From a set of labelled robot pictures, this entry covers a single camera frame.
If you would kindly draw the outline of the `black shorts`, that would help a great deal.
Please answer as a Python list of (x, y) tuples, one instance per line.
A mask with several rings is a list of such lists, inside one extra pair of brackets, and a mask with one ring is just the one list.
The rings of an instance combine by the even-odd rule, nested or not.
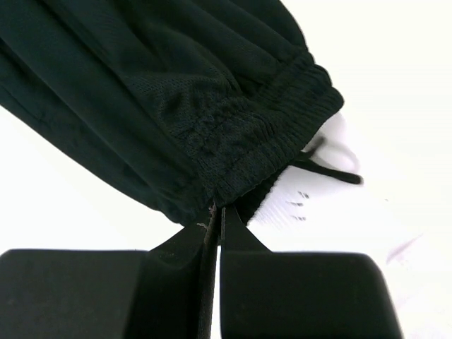
[(2, 1), (1, 105), (183, 226), (248, 221), (343, 106), (280, 1)]

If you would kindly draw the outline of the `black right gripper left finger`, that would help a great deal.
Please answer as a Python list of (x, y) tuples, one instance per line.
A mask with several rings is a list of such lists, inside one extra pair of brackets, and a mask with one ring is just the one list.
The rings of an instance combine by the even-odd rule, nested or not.
[(216, 216), (150, 251), (7, 251), (1, 337), (209, 338)]

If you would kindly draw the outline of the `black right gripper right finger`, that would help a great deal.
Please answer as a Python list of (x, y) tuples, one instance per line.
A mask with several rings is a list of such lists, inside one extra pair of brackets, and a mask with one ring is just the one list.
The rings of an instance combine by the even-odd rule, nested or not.
[(221, 217), (224, 338), (401, 338), (382, 272), (364, 254), (273, 252), (227, 206)]

